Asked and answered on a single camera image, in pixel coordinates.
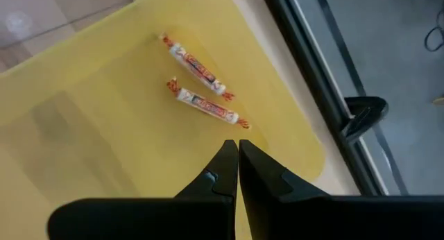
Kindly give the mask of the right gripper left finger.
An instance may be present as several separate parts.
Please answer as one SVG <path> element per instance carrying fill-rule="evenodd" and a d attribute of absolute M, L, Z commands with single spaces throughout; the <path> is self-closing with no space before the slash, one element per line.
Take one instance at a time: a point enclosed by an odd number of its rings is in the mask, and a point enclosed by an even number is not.
<path fill-rule="evenodd" d="M 234 239 L 238 148 L 224 141 L 172 198 L 86 198 L 49 217 L 50 239 Z"/>

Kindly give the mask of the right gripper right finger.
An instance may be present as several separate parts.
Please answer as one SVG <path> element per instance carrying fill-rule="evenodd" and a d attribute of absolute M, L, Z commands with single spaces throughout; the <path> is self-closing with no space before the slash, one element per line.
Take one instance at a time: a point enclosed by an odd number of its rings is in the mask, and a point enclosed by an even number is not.
<path fill-rule="evenodd" d="M 254 239 L 443 240 L 442 196 L 336 196 L 246 139 L 239 175 Z"/>

